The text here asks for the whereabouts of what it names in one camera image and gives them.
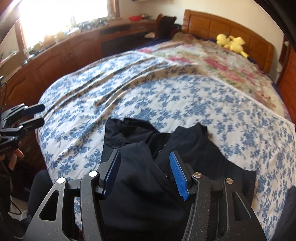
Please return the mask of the person's left hand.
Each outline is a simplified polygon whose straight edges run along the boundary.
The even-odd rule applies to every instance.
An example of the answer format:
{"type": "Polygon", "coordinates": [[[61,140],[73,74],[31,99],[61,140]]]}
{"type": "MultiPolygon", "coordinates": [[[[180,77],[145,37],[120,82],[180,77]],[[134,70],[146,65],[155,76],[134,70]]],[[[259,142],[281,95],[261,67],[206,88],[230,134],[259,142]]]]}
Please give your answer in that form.
{"type": "Polygon", "coordinates": [[[23,158],[23,152],[20,149],[13,150],[9,154],[9,169],[13,170],[15,168],[16,162],[18,158],[23,158]]]}

